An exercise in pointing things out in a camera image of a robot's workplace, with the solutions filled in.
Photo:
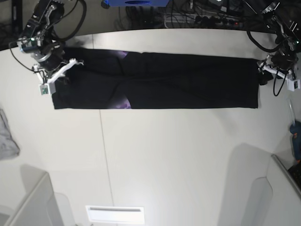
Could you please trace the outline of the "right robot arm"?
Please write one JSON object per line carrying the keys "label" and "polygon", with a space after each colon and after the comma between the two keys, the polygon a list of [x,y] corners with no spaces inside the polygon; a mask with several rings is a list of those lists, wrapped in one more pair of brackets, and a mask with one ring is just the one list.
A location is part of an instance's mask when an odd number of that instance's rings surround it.
{"label": "right robot arm", "polygon": [[68,14],[64,13],[64,3],[60,0],[40,0],[28,20],[20,37],[14,42],[25,54],[30,54],[37,62],[35,66],[29,68],[22,64],[12,51],[12,43],[9,43],[9,50],[12,57],[27,70],[40,76],[42,84],[58,80],[66,84],[69,79],[65,77],[69,60],[64,58],[64,48],[66,41],[70,40],[79,31],[87,14],[87,4],[84,0],[78,0],[76,3],[82,5],[82,15],[75,30],[68,36],[59,37],[54,26],[61,22]]}

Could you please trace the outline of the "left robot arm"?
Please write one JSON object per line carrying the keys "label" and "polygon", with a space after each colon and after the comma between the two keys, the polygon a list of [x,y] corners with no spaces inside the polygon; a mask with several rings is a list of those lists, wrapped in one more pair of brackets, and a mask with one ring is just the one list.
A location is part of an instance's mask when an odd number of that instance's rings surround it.
{"label": "left robot arm", "polygon": [[274,48],[265,48],[246,29],[249,40],[268,55],[258,62],[258,72],[286,81],[291,91],[301,88],[297,78],[298,54],[301,52],[301,5],[281,0],[245,0],[263,24],[276,35]]}

